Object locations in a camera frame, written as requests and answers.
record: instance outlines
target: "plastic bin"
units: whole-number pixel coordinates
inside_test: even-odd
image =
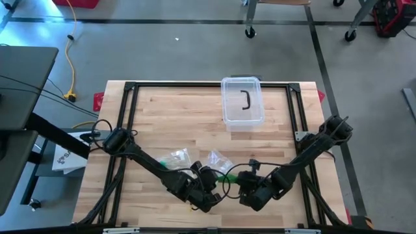
[[[222,117],[228,131],[251,131],[265,121],[260,81],[226,77],[221,81]]]

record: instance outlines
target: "gray concrete floor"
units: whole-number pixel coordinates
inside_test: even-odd
[[[330,0],[311,4],[316,21],[351,21],[358,8],[357,1],[347,1],[341,8],[334,8]],[[0,17],[6,13],[0,8]],[[76,13],[91,19],[241,20],[245,9],[239,0],[101,0],[96,9],[77,8]],[[50,0],[22,0],[13,17],[72,15]],[[305,21],[306,15],[302,6],[259,5],[255,19]],[[65,92],[71,73],[64,47],[72,27],[73,23],[9,22],[0,29],[0,43],[59,48],[49,78]],[[249,40],[243,25],[79,23],[70,49],[77,70],[76,104],[92,109],[93,94],[115,79],[219,81],[251,73],[266,81],[315,81],[325,92],[307,25],[256,25],[255,29],[257,36]],[[378,38],[374,27],[368,26],[360,27],[357,39],[348,44],[343,41],[346,30],[317,27],[339,112],[350,116],[348,122],[354,127],[349,146],[367,212],[377,229],[415,233],[416,124],[400,90],[416,88],[416,41],[403,32],[396,38]],[[416,35],[416,27],[407,31]],[[50,83],[45,88],[58,94]],[[327,99],[322,107],[329,117]],[[35,112],[59,127],[93,120],[42,97]],[[337,148],[334,152],[344,201],[354,214],[342,156]],[[81,181],[42,178],[34,196],[44,200],[45,207],[32,213],[18,204],[31,168],[27,165],[8,211],[0,217],[0,230],[71,222]]]

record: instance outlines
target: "butcher block tabletop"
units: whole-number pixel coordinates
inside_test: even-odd
[[[99,119],[116,126],[125,81],[109,81],[99,113]],[[301,82],[300,88],[309,131],[318,131],[324,122],[317,86],[314,82]],[[262,88],[265,122],[252,132],[227,132],[222,121],[221,89],[185,87],[140,87],[133,129],[138,132],[135,142],[154,158],[187,148],[192,162],[203,160],[211,150],[218,150],[234,164],[256,159],[269,163],[289,163],[295,155],[291,120],[286,93],[283,88]],[[132,94],[127,100],[123,126],[127,125]],[[108,130],[105,123],[98,129]],[[103,193],[109,155],[93,151],[88,158],[73,221],[84,218]],[[117,159],[114,173],[117,171]],[[341,188],[333,159],[322,154],[316,161],[320,191],[328,205],[347,222]],[[261,165],[258,174],[267,175],[273,166]],[[238,171],[249,170],[247,166]],[[218,193],[223,195],[221,186]],[[238,194],[238,185],[231,186],[230,196]],[[113,195],[107,206],[107,221]],[[315,220],[316,203],[311,196]],[[164,228],[295,228],[306,224],[300,179],[282,199],[270,200],[259,212],[239,204],[238,200],[224,199],[209,211],[193,211],[166,191],[160,179],[134,161],[127,160],[121,193],[117,224]]]

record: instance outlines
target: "table leg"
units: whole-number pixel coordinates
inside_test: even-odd
[[[413,94],[413,91],[410,88],[403,88],[402,92],[404,94],[404,97],[406,98],[406,101],[408,102],[408,105],[410,107],[410,111],[413,114],[413,117],[415,117],[416,120],[416,97],[415,94]]]
[[[39,164],[36,164],[33,168],[31,177],[29,181],[27,182],[26,190],[23,193],[23,196],[21,197],[20,205],[28,205],[31,202],[34,188],[39,179],[39,177],[36,175],[36,171],[38,170],[38,165]]]
[[[7,10],[12,10],[12,5],[10,3],[5,3],[3,0],[0,0],[0,3],[3,4]]]
[[[351,23],[350,29],[348,32],[345,33],[345,40],[347,42],[351,42],[356,38],[356,30],[358,28],[358,25],[364,20],[365,16],[367,16],[368,13],[372,10],[372,8],[375,6],[375,4],[379,0],[366,0],[363,2],[363,0],[360,1],[361,8],[356,14],[353,22]]]
[[[84,159],[88,159],[90,148],[86,144],[67,134],[52,123],[49,123],[39,115],[32,113],[27,120],[26,128],[35,130],[46,139],[53,141]]]
[[[255,31],[253,29],[253,20],[255,15],[255,8],[257,6],[258,0],[249,0],[248,1],[248,10],[246,17],[246,36],[248,38],[253,38],[255,36]]]

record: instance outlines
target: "small plastic bag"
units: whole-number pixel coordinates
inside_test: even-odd
[[[215,149],[209,152],[208,157],[202,164],[204,166],[209,166],[212,169],[218,170],[224,174],[226,174],[228,170],[234,166],[233,162],[231,162],[227,157],[223,156]]]
[[[187,149],[171,152],[169,155],[159,157],[157,159],[163,166],[169,170],[176,170],[181,168],[190,168],[190,157]]]

